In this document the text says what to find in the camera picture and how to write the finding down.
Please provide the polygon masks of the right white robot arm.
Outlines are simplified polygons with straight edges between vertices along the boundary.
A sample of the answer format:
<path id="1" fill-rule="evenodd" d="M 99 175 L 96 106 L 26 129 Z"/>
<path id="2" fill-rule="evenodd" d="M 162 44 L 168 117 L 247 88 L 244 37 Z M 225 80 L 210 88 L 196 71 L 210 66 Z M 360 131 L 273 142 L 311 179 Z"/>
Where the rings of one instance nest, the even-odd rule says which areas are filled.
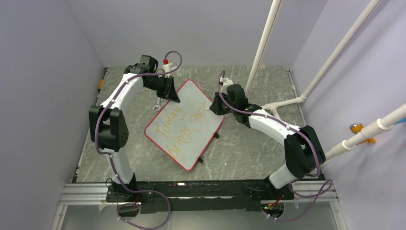
<path id="1" fill-rule="evenodd" d="M 209 109 L 216 115 L 232 114 L 237 122 L 258 130 L 284 147 L 285 164 L 265 179 L 264 194 L 277 198 L 282 188 L 305 176 L 321 173 L 320 166 L 326 156 L 315 130 L 311 126 L 299 127 L 270 115 L 261 106 L 249 103 L 244 89 L 239 84 L 230 84 L 222 92 L 218 86 L 214 101 Z"/>

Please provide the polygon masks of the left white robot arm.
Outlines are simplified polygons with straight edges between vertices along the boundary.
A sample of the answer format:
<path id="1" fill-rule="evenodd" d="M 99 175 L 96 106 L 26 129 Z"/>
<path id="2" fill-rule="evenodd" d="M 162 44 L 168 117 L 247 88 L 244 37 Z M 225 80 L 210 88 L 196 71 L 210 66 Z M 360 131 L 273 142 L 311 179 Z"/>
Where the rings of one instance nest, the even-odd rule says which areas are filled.
<path id="1" fill-rule="evenodd" d="M 155 58 L 142 55 L 138 63 L 125 68 L 113 93 L 103 103 L 89 109 L 90 138 L 96 152 L 107 158 L 113 172 L 112 188 L 125 201 L 134 200 L 138 188 L 125 152 L 129 130 L 124 112 L 143 88 L 155 91 L 158 100 L 180 103 L 171 74 L 181 65 L 181 60 L 178 64 L 170 63 L 165 57 L 160 67 Z"/>

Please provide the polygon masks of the red-framed whiteboard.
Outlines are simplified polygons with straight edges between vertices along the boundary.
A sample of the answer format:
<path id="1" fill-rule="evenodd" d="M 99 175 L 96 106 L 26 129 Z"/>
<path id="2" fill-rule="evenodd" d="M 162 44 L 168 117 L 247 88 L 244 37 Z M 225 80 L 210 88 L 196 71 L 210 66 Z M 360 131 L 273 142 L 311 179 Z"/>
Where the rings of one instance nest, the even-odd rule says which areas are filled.
<path id="1" fill-rule="evenodd" d="M 148 123 L 145 136 L 190 171 L 215 137 L 225 120 L 209 110 L 212 100 L 193 80 L 178 89 L 180 103 L 169 101 Z"/>

